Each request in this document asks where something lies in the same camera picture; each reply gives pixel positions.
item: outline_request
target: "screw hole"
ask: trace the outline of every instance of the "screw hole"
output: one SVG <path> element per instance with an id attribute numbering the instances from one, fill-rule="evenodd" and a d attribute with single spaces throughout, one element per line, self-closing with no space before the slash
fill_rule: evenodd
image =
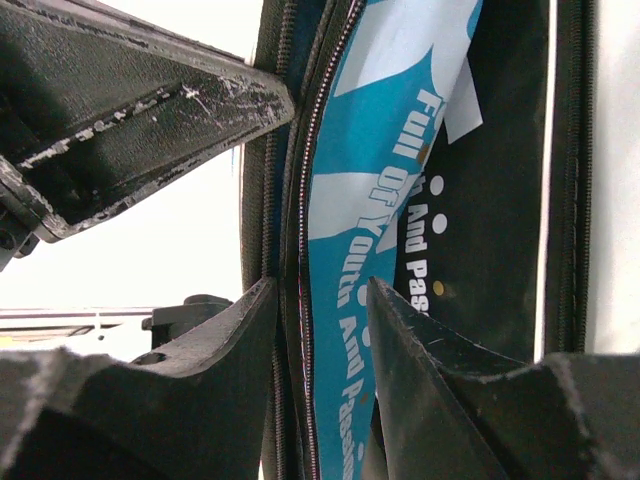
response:
<path id="1" fill-rule="evenodd" d="M 155 365 L 156 363 L 164 362 L 166 359 L 167 356 L 164 353 L 149 352 L 136 358 L 131 363 L 136 365 Z"/>
<path id="2" fill-rule="evenodd" d="M 0 230 L 0 248 L 4 250 L 13 250 L 16 246 L 16 242 L 13 236 L 6 230 Z"/>

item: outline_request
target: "zipper teeth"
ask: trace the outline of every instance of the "zipper teeth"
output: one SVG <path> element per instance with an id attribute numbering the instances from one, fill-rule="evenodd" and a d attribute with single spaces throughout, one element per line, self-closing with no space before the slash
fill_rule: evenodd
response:
<path id="1" fill-rule="evenodd" d="M 307 206 L 311 173 L 311 161 L 315 151 L 316 138 L 320 129 L 320 120 L 327 102 L 327 96 L 331 83 L 347 42 L 353 32 L 360 14 L 364 10 L 365 0 L 353 0 L 346 23 L 336 44 L 329 63 L 322 76 L 322 82 L 318 90 L 311 118 L 309 130 L 304 144 L 302 167 L 300 172 L 300 194 L 298 197 L 298 248 L 299 248 L 299 308 L 300 308 L 300 336 L 302 342 L 302 365 L 305 393 L 305 420 L 307 427 L 307 440 L 309 441 L 309 456 L 311 460 L 311 480 L 320 479 L 320 462 L 318 457 L 317 432 L 315 425 L 315 411 L 313 402 L 313 321 L 311 318 L 311 298 L 309 295 L 309 252 L 307 241 Z"/>
<path id="2" fill-rule="evenodd" d="M 581 94 L 582 94 L 582 8 L 579 3 L 572 4 L 570 42 L 571 62 L 569 82 L 569 114 L 564 172 L 565 198 L 563 204 L 563 218 L 565 225 L 562 241 L 564 265 L 561 270 L 560 305 L 558 309 L 558 350 L 572 351 L 577 333 L 577 226 L 578 226 L 578 179 L 580 176 L 580 129 L 581 129 Z"/>
<path id="3" fill-rule="evenodd" d="M 278 54 L 276 56 L 275 74 L 284 80 L 291 59 L 291 43 L 296 13 L 297 0 L 288 1 L 283 8 L 282 28 L 278 39 Z M 273 276 L 275 273 L 274 257 L 272 255 L 274 244 L 273 211 L 275 209 L 274 176 L 276 166 L 276 132 L 267 135 L 267 143 L 264 155 L 264 203 L 262 216 L 262 274 Z"/>
<path id="4" fill-rule="evenodd" d="M 578 185 L 578 201 L 582 206 L 582 213 L 579 220 L 579 256 L 580 265 L 578 271 L 578 284 L 576 286 L 579 303 L 576 311 L 576 340 L 575 350 L 584 352 L 587 333 L 587 305 L 589 299 L 589 252 L 591 245 L 591 188 L 592 188 L 592 168 L 593 168 L 593 98 L 594 98 L 594 75 L 595 75 L 595 2 L 586 0 L 584 2 L 584 12 L 582 19 L 583 30 L 583 104 L 582 104 L 582 139 L 581 155 L 583 165 L 580 171 Z"/>
<path id="5" fill-rule="evenodd" d="M 291 59 L 291 44 L 293 41 L 293 29 L 298 9 L 297 0 L 289 0 L 285 3 L 282 12 L 282 27 L 278 39 L 278 52 L 276 55 L 275 74 L 284 80 Z M 274 225 L 273 213 L 275 211 L 275 170 L 277 154 L 277 135 L 270 132 L 267 135 L 264 156 L 264 203 L 262 211 L 262 275 L 273 276 L 276 266 L 274 262 Z M 285 438 L 285 405 L 284 405 L 284 368 L 280 360 L 280 347 L 274 343 L 271 357 L 273 383 L 273 408 L 274 408 L 274 440 L 276 454 L 276 478 L 285 480 L 287 477 L 286 438 Z"/>

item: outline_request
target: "yellow dot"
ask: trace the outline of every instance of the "yellow dot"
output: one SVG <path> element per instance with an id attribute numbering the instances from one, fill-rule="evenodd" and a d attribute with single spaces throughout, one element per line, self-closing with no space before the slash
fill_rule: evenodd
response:
<path id="1" fill-rule="evenodd" d="M 441 281 L 436 280 L 435 282 L 433 282 L 433 293 L 435 293 L 439 297 L 444 295 L 444 285 Z"/>

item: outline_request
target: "white dot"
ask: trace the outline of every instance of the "white dot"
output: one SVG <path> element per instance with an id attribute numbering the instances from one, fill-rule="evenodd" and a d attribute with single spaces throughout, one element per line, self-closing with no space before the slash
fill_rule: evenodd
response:
<path id="1" fill-rule="evenodd" d="M 363 307 L 367 306 L 367 286 L 362 285 L 358 289 L 358 303 Z"/>
<path id="2" fill-rule="evenodd" d="M 447 217 L 439 213 L 433 217 L 433 231 L 437 234 L 444 232 L 447 229 Z"/>
<path id="3" fill-rule="evenodd" d="M 429 185 L 429 190 L 431 190 L 431 195 L 437 197 L 444 190 L 444 178 L 440 175 L 436 175 L 431 179 L 431 184 Z"/>
<path id="4" fill-rule="evenodd" d="M 362 329 L 362 344 L 365 347 L 371 346 L 371 337 L 369 336 L 369 327 L 364 327 Z"/>

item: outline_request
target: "black zipper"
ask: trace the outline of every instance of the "black zipper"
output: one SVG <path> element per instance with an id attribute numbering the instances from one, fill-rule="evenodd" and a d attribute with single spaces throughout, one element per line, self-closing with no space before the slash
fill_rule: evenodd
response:
<path id="1" fill-rule="evenodd" d="M 571 46 L 564 169 L 558 351 L 584 351 L 591 226 L 594 1 L 570 2 Z"/>
<path id="2" fill-rule="evenodd" d="M 307 238 L 308 205 L 313 155 L 315 152 L 320 122 L 327 103 L 331 84 L 338 65 L 344 54 L 347 42 L 355 30 L 358 19 L 364 10 L 366 0 L 353 0 L 342 27 L 337 43 L 333 46 L 324 71 L 320 87 L 315 95 L 311 109 L 309 126 L 304 140 L 302 166 L 300 171 L 300 190 L 298 195 L 298 287 L 300 313 L 300 339 L 302 350 L 302 369 L 304 381 L 305 427 L 311 461 L 311 480 L 320 479 L 320 461 L 318 456 L 317 431 L 313 400 L 313 319 L 311 316 L 311 292 L 309 278 L 309 249 Z"/>
<path id="3" fill-rule="evenodd" d="M 581 124 L 581 159 L 578 170 L 578 218 L 577 256 L 580 261 L 576 276 L 576 333 L 573 349 L 584 352 L 587 333 L 587 304 L 589 300 L 589 251 L 591 247 L 591 186 L 593 169 L 593 115 L 595 98 L 595 28 L 596 6 L 595 0 L 584 0 L 582 12 L 582 124 Z"/>
<path id="4" fill-rule="evenodd" d="M 282 26 L 278 39 L 276 67 L 274 73 L 284 80 L 291 59 L 293 29 L 298 8 L 297 0 L 287 0 L 282 10 Z M 267 135 L 264 157 L 264 203 L 262 211 L 262 276 L 272 277 L 276 274 L 274 262 L 274 230 L 273 217 L 275 212 L 275 168 L 277 162 L 277 133 Z M 285 375 L 281 358 L 282 347 L 278 341 L 274 342 L 271 357 L 271 384 L 273 387 L 273 420 L 275 440 L 275 468 L 277 480 L 287 478 L 286 458 L 286 429 L 285 429 Z"/>

